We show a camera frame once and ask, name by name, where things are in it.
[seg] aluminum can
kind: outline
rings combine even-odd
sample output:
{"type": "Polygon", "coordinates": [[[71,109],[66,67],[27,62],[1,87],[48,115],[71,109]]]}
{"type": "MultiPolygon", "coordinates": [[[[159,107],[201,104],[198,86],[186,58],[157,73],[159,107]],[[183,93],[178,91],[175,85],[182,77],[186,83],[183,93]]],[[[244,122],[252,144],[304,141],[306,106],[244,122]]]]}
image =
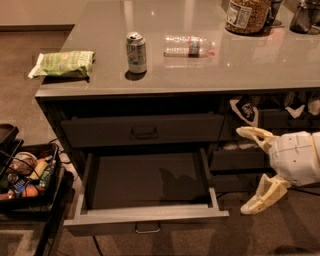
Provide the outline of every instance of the aluminum can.
{"type": "Polygon", "coordinates": [[[127,58],[129,71],[135,74],[147,71],[146,40],[138,32],[127,34],[127,58]]]}

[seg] brown floor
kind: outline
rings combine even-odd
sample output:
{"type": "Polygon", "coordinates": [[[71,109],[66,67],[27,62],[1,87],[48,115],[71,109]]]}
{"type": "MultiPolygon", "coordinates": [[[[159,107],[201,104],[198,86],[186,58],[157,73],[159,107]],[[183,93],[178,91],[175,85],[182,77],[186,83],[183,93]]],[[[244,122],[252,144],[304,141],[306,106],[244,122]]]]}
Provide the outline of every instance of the brown floor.
{"type": "MultiPolygon", "coordinates": [[[[0,123],[18,126],[25,145],[55,138],[34,100],[41,79],[27,74],[40,52],[58,51],[67,32],[0,32],[0,123]]],[[[74,183],[78,191],[80,180],[74,183]]],[[[320,193],[319,188],[312,191],[320,193]]],[[[230,211],[224,223],[208,229],[97,236],[103,255],[320,255],[319,197],[289,191],[275,206],[257,216],[243,216],[245,193],[219,200],[230,211]]],[[[0,222],[0,255],[33,255],[43,224],[0,222]]],[[[51,255],[99,255],[92,237],[74,237],[60,227],[51,255]]]]}

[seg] drawer handle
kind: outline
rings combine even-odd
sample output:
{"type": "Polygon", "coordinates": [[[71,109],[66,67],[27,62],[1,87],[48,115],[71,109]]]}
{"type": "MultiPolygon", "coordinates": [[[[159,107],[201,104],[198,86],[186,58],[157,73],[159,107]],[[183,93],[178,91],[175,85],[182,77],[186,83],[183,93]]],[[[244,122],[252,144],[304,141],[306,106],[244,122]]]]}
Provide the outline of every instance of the drawer handle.
{"type": "Polygon", "coordinates": [[[136,233],[137,234],[151,234],[151,233],[158,233],[160,232],[161,227],[160,224],[158,223],[158,228],[154,230],[139,230],[138,229],[138,223],[136,223],[136,233]]]}
{"type": "Polygon", "coordinates": [[[158,138],[157,128],[153,127],[151,131],[138,131],[138,128],[131,129],[131,135],[137,140],[149,140],[158,138]]]}

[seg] gray countertop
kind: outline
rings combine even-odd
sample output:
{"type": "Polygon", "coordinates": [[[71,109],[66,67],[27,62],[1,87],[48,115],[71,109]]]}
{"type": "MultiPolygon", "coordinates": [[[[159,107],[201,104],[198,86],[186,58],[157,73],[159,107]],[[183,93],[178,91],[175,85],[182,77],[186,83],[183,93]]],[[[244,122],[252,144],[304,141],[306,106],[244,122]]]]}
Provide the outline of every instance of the gray countertop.
{"type": "Polygon", "coordinates": [[[282,26],[267,36],[225,30],[221,0],[136,0],[88,3],[62,51],[94,50],[90,82],[44,83],[36,97],[230,92],[320,87],[320,35],[289,30],[293,13],[281,6],[282,26]],[[130,31],[147,40],[147,68],[127,79],[125,39],[130,31]],[[199,35],[215,42],[214,56],[164,57],[165,35],[199,35]]]}

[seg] green chip bag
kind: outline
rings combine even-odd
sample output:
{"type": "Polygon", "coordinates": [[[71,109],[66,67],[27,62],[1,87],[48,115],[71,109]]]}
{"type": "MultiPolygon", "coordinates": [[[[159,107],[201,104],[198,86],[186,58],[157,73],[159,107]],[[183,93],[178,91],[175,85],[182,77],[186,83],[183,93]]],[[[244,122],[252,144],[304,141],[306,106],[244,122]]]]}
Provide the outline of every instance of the green chip bag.
{"type": "Polygon", "coordinates": [[[40,53],[37,64],[28,77],[55,76],[70,78],[90,77],[95,52],[71,51],[59,53],[40,53]]]}

